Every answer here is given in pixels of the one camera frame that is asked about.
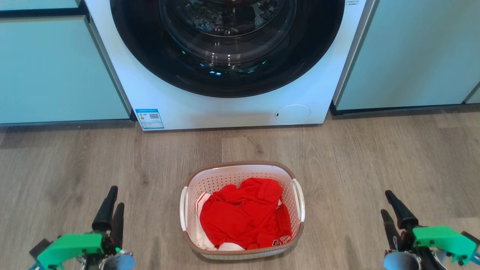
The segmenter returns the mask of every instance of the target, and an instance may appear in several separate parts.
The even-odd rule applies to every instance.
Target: front-loading washing machine
[[[144,130],[323,123],[366,0],[86,0]]]

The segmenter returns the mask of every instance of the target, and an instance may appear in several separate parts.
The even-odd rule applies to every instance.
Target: wooden floor
[[[196,256],[184,241],[179,199],[187,177],[236,160],[278,161],[295,173],[306,221],[293,250],[226,265]],[[380,209],[393,214],[386,189],[421,224],[480,237],[480,112],[147,134],[137,123],[3,128],[1,268],[29,268],[28,251],[44,237],[89,231],[111,185],[126,204],[124,248],[139,270],[382,269]]]

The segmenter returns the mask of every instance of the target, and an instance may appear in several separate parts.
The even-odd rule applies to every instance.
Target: washing machine door
[[[278,89],[332,44],[345,0],[110,0],[130,52],[186,91],[239,98]]]

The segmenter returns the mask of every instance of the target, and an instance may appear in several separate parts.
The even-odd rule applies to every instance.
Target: brown basket rim
[[[225,162],[225,163],[220,163],[220,164],[215,164],[215,165],[209,165],[202,167],[198,170],[196,170],[194,173],[191,174],[189,179],[187,180],[186,187],[190,185],[190,182],[192,179],[199,173],[214,169],[214,168],[223,168],[223,167],[230,167],[230,166],[239,166],[239,165],[271,165],[271,166],[276,166],[279,168],[282,168],[285,170],[288,175],[292,178],[295,179],[295,175],[292,173],[292,171],[287,168],[285,165],[274,162],[274,161],[237,161],[237,162]],[[206,249],[201,249],[195,245],[190,237],[188,236],[187,231],[184,231],[185,238],[187,239],[188,244],[190,247],[197,253],[203,254],[203,255],[222,255],[222,256],[232,256],[232,255],[248,255],[248,254],[258,254],[258,253],[265,253],[265,252],[272,252],[280,249],[287,249],[289,247],[292,247],[293,245],[296,244],[296,242],[300,239],[300,236],[303,232],[303,227],[304,227],[304,222],[300,222],[299,230],[297,231],[297,234],[295,237],[292,238],[292,240],[286,244],[283,245],[276,245],[272,247],[264,247],[264,248],[258,248],[258,249],[248,249],[248,250],[241,250],[241,251],[218,251],[218,250],[206,250]]]

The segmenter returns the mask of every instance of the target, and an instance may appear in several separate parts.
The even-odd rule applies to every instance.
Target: pink laundry basket
[[[290,213],[291,241],[283,245],[242,251],[217,251],[199,248],[195,223],[195,202],[197,198],[202,192],[212,194],[228,184],[239,186],[243,180],[250,177],[274,179],[283,188],[283,203]],[[195,252],[209,259],[252,259],[282,253],[296,244],[303,232],[304,220],[305,199],[300,184],[287,167],[276,162],[243,161],[201,168],[190,176],[180,196],[180,224],[185,232],[186,240]]]

